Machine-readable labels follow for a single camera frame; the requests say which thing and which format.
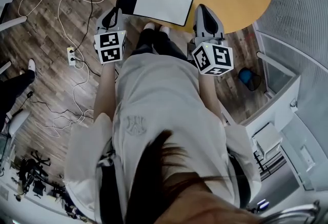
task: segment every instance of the black cable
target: black cable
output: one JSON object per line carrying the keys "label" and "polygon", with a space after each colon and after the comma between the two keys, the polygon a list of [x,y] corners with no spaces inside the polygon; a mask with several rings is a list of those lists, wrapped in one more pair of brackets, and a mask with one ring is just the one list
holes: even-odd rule
{"label": "black cable", "polygon": [[93,72],[93,71],[91,70],[90,66],[88,65],[88,63],[87,63],[86,61],[79,60],[79,59],[76,59],[76,58],[74,58],[74,60],[75,60],[75,61],[82,62],[82,63],[85,63],[85,64],[87,65],[87,67],[89,68],[89,70],[90,70],[91,73],[93,73],[93,74],[95,74],[96,76],[99,76],[99,77],[100,77],[100,74],[97,74],[97,73],[95,73],[95,72]]}
{"label": "black cable", "polygon": [[89,19],[88,19],[87,31],[86,31],[86,33],[84,34],[81,43],[78,45],[78,47],[76,47],[76,48],[73,50],[73,52],[75,52],[77,49],[80,48],[80,46],[82,45],[84,39],[86,38],[86,36],[87,36],[87,34],[88,34],[88,32],[89,32],[89,23],[90,23],[90,19],[91,19],[92,13],[93,13],[93,4],[92,4],[92,0],[90,0],[90,2],[91,2],[91,13],[90,13],[90,15],[89,15]]}
{"label": "black cable", "polygon": [[23,107],[23,105],[25,104],[25,102],[27,101],[27,99],[29,99],[28,97],[25,99],[25,101],[22,103],[22,105],[20,106],[20,108],[18,109],[18,110],[20,110],[22,107]]}
{"label": "black cable", "polygon": [[44,105],[46,105],[46,107],[50,110],[51,113],[55,113],[55,114],[62,115],[62,114],[64,114],[65,112],[70,112],[70,113],[72,113],[72,114],[75,115],[75,116],[84,116],[84,117],[87,117],[87,118],[93,119],[93,117],[90,117],[90,116],[87,116],[87,115],[75,114],[75,113],[73,113],[71,110],[68,110],[68,109],[66,109],[66,110],[63,111],[63,112],[52,111],[52,110],[50,109],[50,107],[48,106],[47,103],[42,102],[42,101],[32,101],[31,98],[29,98],[29,99],[30,99],[30,102],[31,102],[31,103],[40,103],[40,104],[44,104]]}

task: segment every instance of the foot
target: foot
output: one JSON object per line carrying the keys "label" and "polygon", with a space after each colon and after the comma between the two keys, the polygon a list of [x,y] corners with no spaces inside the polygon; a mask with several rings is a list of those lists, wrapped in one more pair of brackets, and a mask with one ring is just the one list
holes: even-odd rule
{"label": "foot", "polygon": [[155,30],[155,24],[154,23],[147,23],[144,27],[144,30],[145,29],[152,29],[152,30]]}
{"label": "foot", "polygon": [[33,59],[29,60],[29,70],[35,73],[35,61]]}
{"label": "foot", "polygon": [[159,31],[160,31],[160,32],[163,32],[163,33],[165,33],[165,34],[167,34],[168,36],[169,36],[169,34],[170,34],[170,28],[167,27],[167,26],[164,26],[164,25],[162,25],[162,26],[160,27]]}

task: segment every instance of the black trousers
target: black trousers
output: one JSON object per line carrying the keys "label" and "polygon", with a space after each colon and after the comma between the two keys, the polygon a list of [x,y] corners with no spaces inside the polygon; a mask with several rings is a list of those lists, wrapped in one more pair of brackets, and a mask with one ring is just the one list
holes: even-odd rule
{"label": "black trousers", "polygon": [[184,53],[169,39],[166,33],[155,32],[152,29],[145,29],[141,32],[137,48],[131,55],[153,53],[152,45],[154,45],[154,49],[158,54],[169,55],[188,61]]}
{"label": "black trousers", "polygon": [[16,76],[5,82],[0,81],[0,131],[4,127],[6,114],[11,110],[25,89],[34,81],[35,73],[28,70],[27,73]]}

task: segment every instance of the white t-shirt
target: white t-shirt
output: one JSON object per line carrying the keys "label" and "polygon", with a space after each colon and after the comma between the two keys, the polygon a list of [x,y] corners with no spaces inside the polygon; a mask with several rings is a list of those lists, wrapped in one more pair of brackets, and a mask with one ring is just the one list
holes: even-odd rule
{"label": "white t-shirt", "polygon": [[128,194],[146,145],[165,129],[173,131],[168,142],[188,154],[183,158],[186,168],[177,168],[170,174],[178,171],[226,177],[225,181],[208,186],[238,207],[238,185],[227,152],[229,146],[248,178],[251,199],[258,193],[260,175],[249,138],[239,133],[243,131],[240,126],[224,128],[221,120],[204,106],[199,96],[198,71],[191,64],[166,55],[131,56],[121,69],[116,101],[113,126],[103,114],[85,133],[79,130],[78,134],[80,139],[81,134],[92,134],[93,139],[100,134],[99,138],[105,139],[104,134],[110,137],[110,132],[99,130],[98,124],[101,128],[112,126],[113,147],[121,157]]}

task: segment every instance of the wooden floor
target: wooden floor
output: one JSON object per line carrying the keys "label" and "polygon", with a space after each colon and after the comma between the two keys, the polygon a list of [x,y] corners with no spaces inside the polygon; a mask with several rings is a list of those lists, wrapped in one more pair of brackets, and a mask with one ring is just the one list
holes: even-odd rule
{"label": "wooden floor", "polygon": [[[18,6],[21,0],[14,0],[7,10],[5,21],[18,16]],[[40,0],[25,0],[20,9],[21,14],[29,13]],[[0,62],[10,60],[12,66],[2,75],[2,80],[19,75],[21,69],[26,69],[28,60],[33,58],[37,66],[37,78],[26,92],[17,99],[11,114],[17,111],[26,99],[26,94],[33,90],[32,100],[47,102],[50,108],[56,112],[66,109],[80,114],[79,109],[72,98],[73,87],[77,83],[87,80],[87,69],[76,70],[67,63],[66,48],[70,42],[65,38],[63,30],[57,18],[57,9],[60,0],[44,0],[29,16],[28,20],[18,26],[0,33]],[[93,49],[93,35],[96,19],[104,10],[111,9],[116,0],[105,0],[101,4],[95,4],[90,21],[89,33],[80,47],[85,60],[91,69],[97,73],[101,70],[97,54]],[[90,4],[81,0],[63,0],[60,7],[60,19],[65,26],[68,36],[79,44],[87,28],[87,20],[90,14]],[[125,58],[129,56],[136,46],[140,31],[145,23],[145,18],[125,16],[125,25],[128,32],[128,42]],[[172,31],[171,39],[186,51],[191,34]],[[229,45],[234,48],[235,69],[217,79],[217,94],[221,102],[232,114],[237,122],[241,122],[266,101],[263,93],[264,83],[255,91],[250,92],[238,80],[238,71],[243,67],[251,68],[254,72],[263,75],[263,68],[257,60],[258,45],[252,26],[236,33],[227,35]],[[96,89],[99,78],[90,74],[89,81],[75,89],[75,100],[83,111],[93,108]],[[32,115],[24,126],[16,134],[15,144],[18,156],[24,156],[31,150],[39,150],[44,157],[51,158],[52,165],[45,168],[50,174],[50,179],[59,181],[58,174],[63,174],[65,156],[70,137],[70,128],[59,130],[60,137],[50,137],[35,123],[51,126],[53,119],[58,114],[51,113],[43,104],[32,104],[28,101],[24,105]],[[68,119],[78,119],[68,112],[63,114]],[[86,118],[82,125],[89,125],[91,119]],[[67,126],[69,123],[64,118],[56,121],[57,127]],[[44,129],[51,135],[56,135],[52,129]]]}

